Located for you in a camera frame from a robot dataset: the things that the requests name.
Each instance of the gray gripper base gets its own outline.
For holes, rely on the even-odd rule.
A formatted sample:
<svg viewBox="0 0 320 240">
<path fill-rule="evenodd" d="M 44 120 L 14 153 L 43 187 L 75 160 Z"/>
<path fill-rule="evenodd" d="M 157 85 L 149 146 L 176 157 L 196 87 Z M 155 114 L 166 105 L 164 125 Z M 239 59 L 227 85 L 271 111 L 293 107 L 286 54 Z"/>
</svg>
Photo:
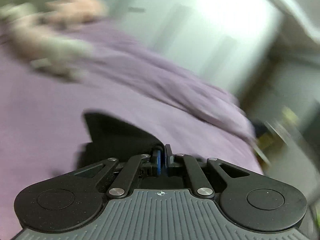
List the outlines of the gray gripper base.
<svg viewBox="0 0 320 240">
<path fill-rule="evenodd" d="M 18 240 L 299 240 L 298 230 L 255 233 L 228 221 L 211 200 L 183 190 L 134 190 L 111 200 L 90 224 L 71 232 L 46 234 L 24 229 Z"/>
</svg>

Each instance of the wrinkled purple cloth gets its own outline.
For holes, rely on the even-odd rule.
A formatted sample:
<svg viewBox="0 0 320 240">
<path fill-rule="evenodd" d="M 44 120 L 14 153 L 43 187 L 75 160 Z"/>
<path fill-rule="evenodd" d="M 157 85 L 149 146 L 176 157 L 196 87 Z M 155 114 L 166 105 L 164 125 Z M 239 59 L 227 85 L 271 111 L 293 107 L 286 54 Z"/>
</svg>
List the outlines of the wrinkled purple cloth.
<svg viewBox="0 0 320 240">
<path fill-rule="evenodd" d="M 82 83 L 35 73 L 9 43 L 0 44 L 0 239 L 21 229 L 13 201 L 23 188 L 75 168 L 80 145 L 90 141 L 85 109 L 118 116 L 171 144 L 174 153 L 262 173 L 249 146 L 252 127 L 232 95 L 107 21 L 68 35 L 94 46 L 91 59 L 74 63 L 87 70 Z"/>
</svg>

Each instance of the white crosshair marking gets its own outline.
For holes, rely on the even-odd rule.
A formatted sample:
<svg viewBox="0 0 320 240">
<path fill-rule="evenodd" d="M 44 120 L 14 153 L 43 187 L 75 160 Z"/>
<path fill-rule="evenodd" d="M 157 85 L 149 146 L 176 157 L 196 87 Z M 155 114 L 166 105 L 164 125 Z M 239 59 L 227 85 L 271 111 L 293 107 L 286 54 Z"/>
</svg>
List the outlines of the white crosshair marking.
<svg viewBox="0 0 320 240">
<path fill-rule="evenodd" d="M 159 191 L 157 194 L 158 194 L 159 196 L 163 196 L 163 195 L 166 194 L 166 193 L 163 192 L 163 191 Z"/>
</svg>

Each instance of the beige plush toy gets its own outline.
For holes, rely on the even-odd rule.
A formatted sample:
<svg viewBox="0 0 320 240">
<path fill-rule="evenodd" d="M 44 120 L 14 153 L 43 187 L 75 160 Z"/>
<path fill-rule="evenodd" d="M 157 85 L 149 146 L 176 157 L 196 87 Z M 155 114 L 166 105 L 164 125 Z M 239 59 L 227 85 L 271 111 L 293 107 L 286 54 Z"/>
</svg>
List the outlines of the beige plush toy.
<svg viewBox="0 0 320 240">
<path fill-rule="evenodd" d="M 90 44 L 81 40 L 68 39 L 58 35 L 47 25 L 39 25 L 39 14 L 30 12 L 35 8 L 25 3 L 20 6 L 6 6 L 0 9 L 0 17 L 10 24 L 10 36 L 18 52 L 32 67 L 79 81 L 83 71 L 69 66 L 80 57 L 89 57 Z"/>
<path fill-rule="evenodd" d="M 57 0 L 46 4 L 53 10 L 47 15 L 47 22 L 55 26 L 64 24 L 71 30 L 108 14 L 108 8 L 102 0 Z"/>
</svg>

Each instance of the metal pin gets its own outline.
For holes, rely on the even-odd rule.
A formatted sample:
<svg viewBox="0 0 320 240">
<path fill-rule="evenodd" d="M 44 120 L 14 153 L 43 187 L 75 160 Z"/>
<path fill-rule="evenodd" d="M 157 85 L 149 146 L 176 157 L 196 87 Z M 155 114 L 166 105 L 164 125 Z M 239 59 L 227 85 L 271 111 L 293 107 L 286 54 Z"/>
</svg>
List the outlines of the metal pin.
<svg viewBox="0 0 320 240">
<path fill-rule="evenodd" d="M 213 190 L 208 187 L 201 187 L 200 189 L 197 190 L 197 192 L 202 196 L 209 196 L 213 193 Z"/>
<path fill-rule="evenodd" d="M 114 187 L 111 190 L 109 190 L 109 194 L 113 196 L 121 196 L 124 194 L 124 190 L 119 187 Z"/>
</svg>

